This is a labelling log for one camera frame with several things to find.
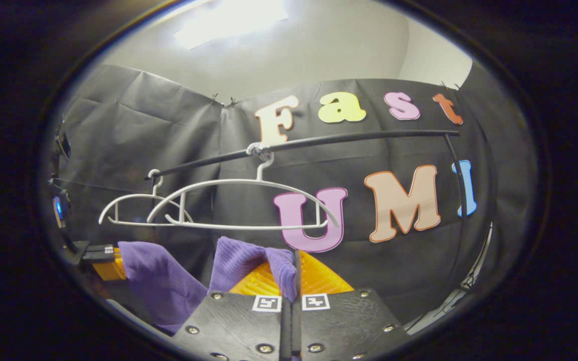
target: screw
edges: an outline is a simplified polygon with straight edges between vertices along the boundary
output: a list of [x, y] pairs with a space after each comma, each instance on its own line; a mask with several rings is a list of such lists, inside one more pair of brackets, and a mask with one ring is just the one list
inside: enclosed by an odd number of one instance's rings
[[215, 358], [219, 358], [219, 359], [224, 359], [224, 361], [229, 361], [229, 358], [223, 354], [217, 353], [217, 352], [213, 352], [211, 354], [211, 356], [215, 357]]
[[309, 345], [309, 352], [323, 352], [325, 347], [320, 343], [314, 343], [313, 345]]
[[257, 351], [261, 352], [261, 353], [271, 353], [273, 352], [273, 346], [272, 345], [266, 345], [266, 344], [261, 344], [261, 345], [257, 345]]

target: white clothes hanger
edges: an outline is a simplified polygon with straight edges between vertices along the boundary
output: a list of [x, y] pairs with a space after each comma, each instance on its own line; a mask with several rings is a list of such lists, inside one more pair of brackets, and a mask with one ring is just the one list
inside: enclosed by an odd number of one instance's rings
[[[155, 173], [158, 173], [159, 171], [157, 169], [152, 169], [149, 172], [149, 176], [152, 176]], [[160, 224], [152, 224], [152, 223], [142, 223], [142, 222], [124, 222], [119, 220], [119, 207], [117, 204], [119, 204], [120, 201], [124, 201], [124, 199], [131, 199], [131, 198], [149, 198], [149, 199], [158, 199], [158, 200], [162, 200], [164, 199], [164, 197], [160, 197], [158, 195], [158, 188], [162, 185], [162, 183], [164, 182], [164, 178], [161, 177], [160, 181], [158, 183], [156, 183], [155, 185], [153, 185], [153, 194], [129, 194], [129, 195], [123, 195], [122, 197], [118, 197], [116, 199], [114, 199], [111, 203], [108, 203], [108, 205], [106, 205], [106, 207], [104, 208], [103, 211], [101, 211], [101, 215], [99, 215], [99, 220], [98, 223], [101, 224], [101, 222], [104, 220], [104, 216], [106, 215], [106, 213], [108, 213], [108, 210], [110, 210], [110, 208], [112, 206], [115, 206], [115, 219], [111, 218], [110, 216], [108, 216], [108, 220], [111, 223], [115, 223], [115, 224], [123, 224], [126, 226], [149, 226], [149, 227], [153, 227], [153, 226], [176, 226], [175, 224], [170, 224], [170, 223], [160, 223]], [[174, 203], [172, 201], [169, 201], [168, 203], [173, 204], [174, 206], [176, 206], [177, 208], [180, 208], [180, 205], [177, 203]], [[190, 220], [190, 222], [193, 222], [193, 219], [191, 219], [191, 216], [189, 215], [189, 213], [187, 213], [186, 210], [183, 210], [183, 208], [181, 208], [181, 211], [184, 211], [184, 215], [186, 215], [186, 217], [188, 217], [188, 219]]]
[[[323, 208], [323, 211], [329, 216], [331, 222], [333, 222], [334, 226], [339, 227], [338, 222], [336, 221], [336, 217], [334, 217], [333, 213], [331, 213], [330, 209], [327, 208], [319, 199], [314, 197], [313, 195], [308, 194], [305, 191], [299, 190], [298, 188], [289, 187], [286, 185], [282, 185], [280, 183], [275, 182], [268, 182], [262, 179], [262, 173], [265, 168], [269, 167], [271, 163], [273, 163], [273, 152], [271, 153], [264, 153], [264, 149], [267, 148], [266, 145], [255, 142], [251, 144], [247, 148], [248, 155], [257, 155], [261, 158], [261, 160], [265, 160], [264, 163], [260, 164], [257, 167], [257, 175], [255, 179], [218, 179], [218, 180], [207, 180], [206, 182], [199, 182], [195, 183], [194, 185], [189, 185], [184, 188], [177, 190], [170, 194], [167, 198], [164, 198], [156, 207], [153, 208], [149, 217], [147, 217], [147, 223], [153, 222], [153, 218], [158, 214], [158, 212], [167, 204], [171, 203], [172, 199], [175, 197], [180, 197], [180, 212], [178, 220], [173, 219], [170, 215], [165, 215], [165, 218], [174, 226], [183, 226], [183, 227], [190, 227], [190, 228], [206, 228], [206, 229], [231, 229], [231, 230], [242, 230], [242, 231], [276, 231], [276, 230], [283, 230], [283, 229], [312, 229], [312, 228], [323, 228], [327, 226], [329, 220], [325, 220], [321, 223], [321, 212], [320, 208]], [[273, 188], [280, 188], [283, 190], [287, 190], [290, 192], [294, 192], [297, 194], [304, 195], [308, 199], [314, 201], [316, 204], [316, 222], [315, 224], [310, 225], [302, 225], [302, 226], [230, 226], [230, 225], [221, 225], [221, 224], [206, 224], [206, 223], [193, 223], [193, 220], [190, 222], [184, 220], [185, 213], [183, 212], [184, 209], [184, 200], [186, 198], [186, 192], [196, 190], [202, 187], [209, 187], [215, 185], [225, 185], [225, 184], [237, 184], [237, 185], [260, 185], [266, 187], [273, 187]]]

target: purple cloth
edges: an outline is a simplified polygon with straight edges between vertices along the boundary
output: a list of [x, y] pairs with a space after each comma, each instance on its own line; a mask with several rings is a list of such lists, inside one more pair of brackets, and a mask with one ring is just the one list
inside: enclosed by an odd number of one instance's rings
[[264, 261], [269, 261], [273, 280], [289, 301], [296, 299], [294, 254], [287, 249], [264, 248], [220, 237], [213, 260], [209, 290], [228, 292]]
[[207, 288], [161, 245], [118, 242], [126, 278], [153, 322], [177, 332], [207, 294]]
[[[177, 332], [207, 295], [207, 288], [161, 245], [118, 242], [126, 278], [144, 301], [153, 322]], [[296, 299], [294, 255], [286, 249], [264, 248], [220, 237], [209, 290], [229, 292], [241, 279], [268, 260], [282, 295]]]

